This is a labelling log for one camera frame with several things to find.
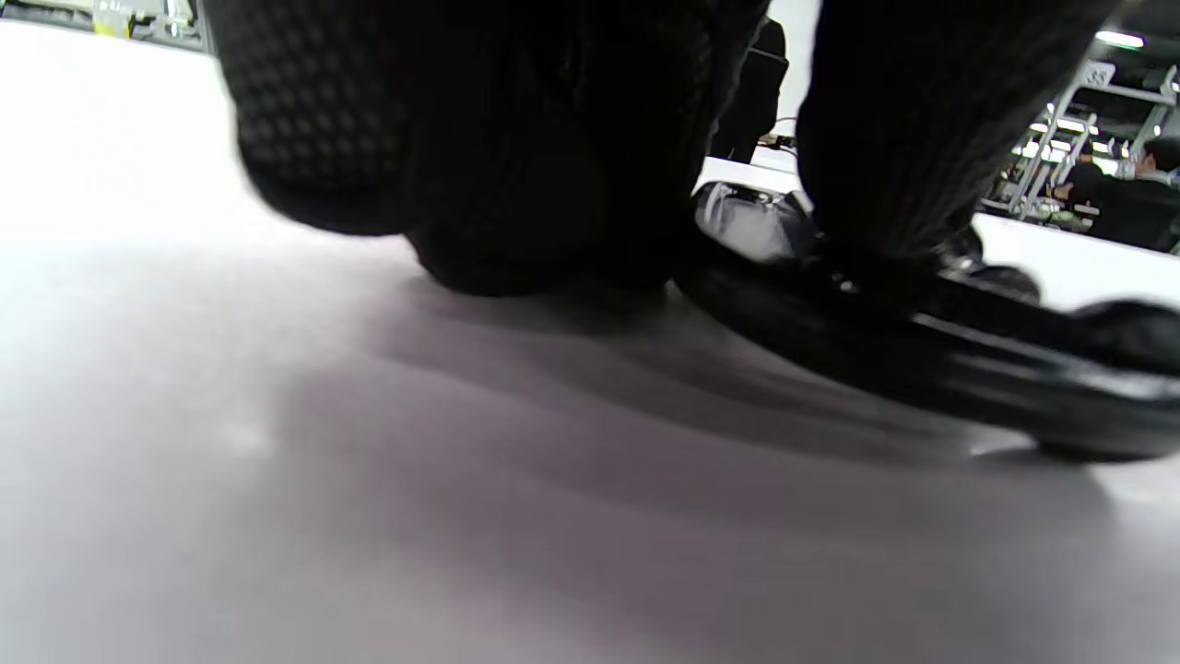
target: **white wall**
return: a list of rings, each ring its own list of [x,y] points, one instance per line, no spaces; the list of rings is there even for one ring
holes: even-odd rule
[[[771,18],[782,24],[787,33],[787,59],[791,71],[779,92],[779,114],[796,116],[799,105],[807,96],[811,83],[811,53],[815,44],[815,21],[819,19],[821,0],[772,0]],[[780,121],[775,133],[794,133],[794,120]]]

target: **white table surface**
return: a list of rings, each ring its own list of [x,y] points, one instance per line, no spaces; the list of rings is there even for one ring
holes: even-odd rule
[[[0,662],[1180,658],[1175,462],[977,456],[1025,441],[683,304],[451,295],[267,210],[214,63],[0,24],[31,52],[0,83],[38,120],[0,133]],[[1036,231],[1048,271],[1120,261],[1062,305],[1175,280]]]

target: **metal rack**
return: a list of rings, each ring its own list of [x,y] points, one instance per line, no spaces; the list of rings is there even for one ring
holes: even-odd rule
[[[197,0],[0,0],[0,18],[211,52]]]
[[[1024,167],[1024,172],[1021,176],[1015,191],[1011,192],[1011,198],[1008,200],[983,199],[981,203],[984,208],[995,209],[1007,216],[1023,219],[1028,216],[1036,193],[1044,188],[1047,182],[1056,184],[1069,175],[1069,169],[1077,160],[1084,142],[1090,139],[1092,127],[1096,126],[1099,119],[1096,114],[1092,114],[1087,118],[1066,116],[1066,111],[1069,109],[1070,101],[1073,101],[1074,96],[1081,88],[1097,90],[1108,94],[1117,94],[1121,97],[1153,103],[1154,106],[1150,113],[1148,113],[1143,126],[1140,129],[1135,140],[1132,143],[1132,153],[1136,153],[1143,142],[1154,138],[1155,126],[1162,124],[1168,113],[1173,112],[1176,107],[1176,92],[1171,85],[1175,79],[1176,66],[1173,65],[1172,68],[1168,70],[1167,75],[1163,78],[1163,84],[1160,86],[1158,92],[1112,85],[1110,80],[1114,78],[1114,65],[1094,60],[1089,60],[1079,67],[1077,73],[1069,86],[1067,86],[1066,90],[1062,91],[1062,93],[1047,106],[1051,110],[1051,113],[1045,123],[1045,131],[1042,132],[1041,137],[1035,142],[1036,152],[1032,155],[1025,155],[1022,150],[1020,158],[1028,159],[1029,163]],[[1054,140],[1054,137],[1057,136],[1058,130],[1062,129],[1062,124],[1066,124],[1073,130],[1081,126],[1081,131],[1077,136],[1068,140],[1069,156],[1062,160],[1061,165],[1053,167],[1044,164],[1043,159],[1045,149],[1051,149],[1051,142]]]

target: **black knit glove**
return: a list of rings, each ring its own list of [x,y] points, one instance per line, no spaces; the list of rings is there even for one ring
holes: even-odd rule
[[[1117,0],[827,0],[799,124],[828,236],[924,258]],[[671,275],[766,0],[208,0],[242,159],[287,215],[405,232],[489,295]]]
[[[209,0],[242,159],[282,212],[405,232],[459,290],[671,274],[765,0]]]

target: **person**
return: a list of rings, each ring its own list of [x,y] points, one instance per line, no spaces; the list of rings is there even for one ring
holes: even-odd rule
[[[1060,200],[1064,200],[1070,208],[1074,205],[1088,205],[1101,208],[1099,191],[1102,183],[1107,180],[1106,172],[1094,163],[1094,146],[1090,140],[1082,143],[1082,151],[1077,156],[1077,163],[1069,170],[1066,182],[1054,190],[1053,195]]]
[[[1135,162],[1135,180],[1172,188],[1173,171],[1180,169],[1180,136],[1154,138],[1143,144]]]
[[[1101,213],[1089,235],[1132,246],[1171,250],[1180,230],[1180,191],[1171,172],[1180,167],[1180,137],[1143,144],[1134,179],[1102,180],[1096,195]]]
[[[767,18],[746,55],[738,87],[717,120],[709,156],[741,162],[754,159],[758,140],[778,120],[779,88],[787,75],[787,38],[782,25]]]
[[[825,0],[795,134],[832,245],[929,262],[1120,4]],[[316,228],[402,234],[444,285],[509,296],[583,278],[654,291],[691,259],[712,127],[768,5],[203,8],[263,200]],[[863,155],[872,177],[850,179]]]

